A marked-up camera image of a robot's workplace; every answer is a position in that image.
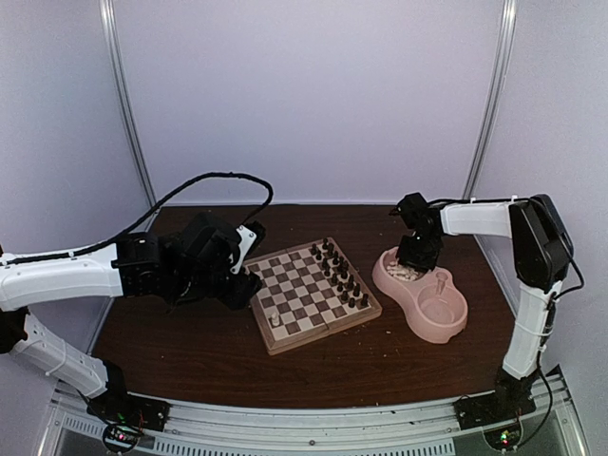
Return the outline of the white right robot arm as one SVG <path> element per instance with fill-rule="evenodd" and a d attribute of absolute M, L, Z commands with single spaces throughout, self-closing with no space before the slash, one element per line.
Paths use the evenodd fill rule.
<path fill-rule="evenodd" d="M 541 374 L 540 362 L 553 330 L 562 283 L 576 266 L 565 225 L 545 194 L 509 199 L 437 199 L 404 196 L 390 211 L 409 228 L 397 249 L 400 264 L 427 273 L 437 263 L 445 236 L 508 238 L 513 249 L 520 302 L 515 326 L 487 411 L 503 420 L 527 399 Z"/>

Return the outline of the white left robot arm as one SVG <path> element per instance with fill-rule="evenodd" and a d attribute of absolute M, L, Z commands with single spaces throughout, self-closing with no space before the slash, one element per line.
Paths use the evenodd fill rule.
<path fill-rule="evenodd" d="M 128 232 L 108 244 L 39 256 L 1 256 L 1 351 L 70 384 L 117 422 L 137 411 L 122 370 L 91 357 L 50 332 L 28 307 L 84 297 L 153 295 L 170 307 L 215 298 L 232 310 L 260 290 L 244 259 L 265 236 L 257 221 L 234 227 L 211 214 L 197 215 L 164 237 Z"/>

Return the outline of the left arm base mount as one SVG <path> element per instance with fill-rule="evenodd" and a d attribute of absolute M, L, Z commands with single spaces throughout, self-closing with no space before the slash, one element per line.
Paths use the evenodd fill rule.
<path fill-rule="evenodd" d="M 128 394 L 123 400 L 87 399 L 87 412 L 107 424 L 135 430 L 164 431 L 170 405 L 162 400 Z"/>

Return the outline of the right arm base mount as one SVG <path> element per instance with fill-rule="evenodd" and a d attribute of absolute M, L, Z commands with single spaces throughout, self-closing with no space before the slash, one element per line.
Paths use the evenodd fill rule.
<path fill-rule="evenodd" d="M 516 420 L 537 409 L 531 398 L 517 399 L 514 403 L 501 402 L 495 392 L 462 396 L 452 406 L 461 430 Z"/>

